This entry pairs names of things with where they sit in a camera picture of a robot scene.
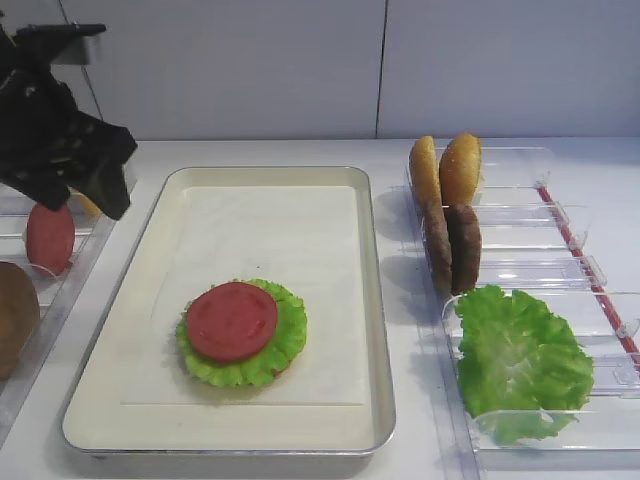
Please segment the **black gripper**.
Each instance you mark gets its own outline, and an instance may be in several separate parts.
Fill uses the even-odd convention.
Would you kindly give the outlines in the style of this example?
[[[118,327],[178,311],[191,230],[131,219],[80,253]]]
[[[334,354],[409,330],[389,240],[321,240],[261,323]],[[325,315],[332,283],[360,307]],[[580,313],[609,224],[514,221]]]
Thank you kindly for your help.
[[[128,129],[77,110],[69,90],[55,103],[37,76],[22,69],[1,81],[1,182],[58,210],[73,190],[112,220],[131,201],[124,165],[137,148]]]

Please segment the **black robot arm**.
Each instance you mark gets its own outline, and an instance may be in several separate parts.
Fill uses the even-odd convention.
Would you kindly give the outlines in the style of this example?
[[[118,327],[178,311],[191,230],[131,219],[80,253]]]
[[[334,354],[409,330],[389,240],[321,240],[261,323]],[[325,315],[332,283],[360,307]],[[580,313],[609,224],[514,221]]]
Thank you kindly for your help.
[[[1,181],[52,211],[76,190],[107,217],[130,206],[130,131],[82,112],[53,62],[103,24],[28,25],[1,35]]]

